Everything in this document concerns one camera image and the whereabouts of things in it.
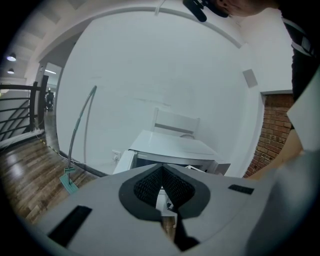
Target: white wall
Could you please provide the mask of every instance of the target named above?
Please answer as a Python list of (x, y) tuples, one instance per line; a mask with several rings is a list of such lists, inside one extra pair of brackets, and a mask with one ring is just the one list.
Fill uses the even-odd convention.
[(256, 76), (262, 93), (292, 91), (291, 38), (281, 20), (281, 12), (266, 9), (241, 22), (241, 35), (256, 59)]
[(116, 165), (100, 163), (149, 130), (159, 107), (201, 118), (196, 138), (229, 160), (249, 104), (240, 57), (224, 36), (180, 16), (144, 11), (96, 19), (75, 45), (61, 78), (60, 149), (69, 151), (79, 112), (97, 85), (86, 148), (87, 111), (75, 139), (75, 159), (111, 174)]

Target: black slot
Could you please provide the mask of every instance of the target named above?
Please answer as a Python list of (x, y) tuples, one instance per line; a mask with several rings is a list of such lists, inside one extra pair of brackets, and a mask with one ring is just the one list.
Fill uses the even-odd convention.
[(86, 206), (77, 206), (64, 220), (48, 235), (59, 245), (66, 247), (74, 237), (75, 233), (84, 223), (92, 209)]
[(254, 192), (254, 188), (246, 187), (246, 186), (239, 186), (239, 185), (231, 185), (229, 187), (230, 190), (234, 190), (240, 193), (251, 195)]

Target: person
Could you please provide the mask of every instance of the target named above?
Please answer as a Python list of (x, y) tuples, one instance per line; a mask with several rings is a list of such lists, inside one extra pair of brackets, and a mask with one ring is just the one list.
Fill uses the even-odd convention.
[[(319, 68), (319, 24), (317, 8), (310, 0), (209, 0), (217, 10), (229, 16), (247, 17), (266, 8), (279, 9), (292, 39), (292, 92), (296, 101)], [(280, 154), (249, 179), (259, 180), (267, 171), (278, 168), (302, 152), (302, 144), (292, 127)]]

